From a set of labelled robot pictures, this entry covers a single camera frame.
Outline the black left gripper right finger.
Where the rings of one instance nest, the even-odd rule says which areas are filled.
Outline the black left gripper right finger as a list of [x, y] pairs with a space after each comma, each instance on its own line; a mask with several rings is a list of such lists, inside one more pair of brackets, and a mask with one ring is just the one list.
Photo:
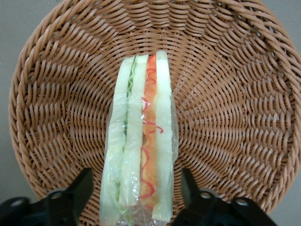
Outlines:
[[184, 208], [175, 226], [275, 226], [276, 223], [251, 199], [223, 201], [211, 189], [199, 188], [192, 172], [182, 169], [181, 194]]

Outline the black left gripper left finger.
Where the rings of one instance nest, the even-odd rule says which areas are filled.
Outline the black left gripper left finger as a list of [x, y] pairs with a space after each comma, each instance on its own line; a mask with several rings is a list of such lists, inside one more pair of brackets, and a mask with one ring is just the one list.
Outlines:
[[2, 226], [78, 226], [93, 193], [93, 171], [84, 168], [67, 188], [50, 192], [38, 202], [14, 197], [0, 205]]

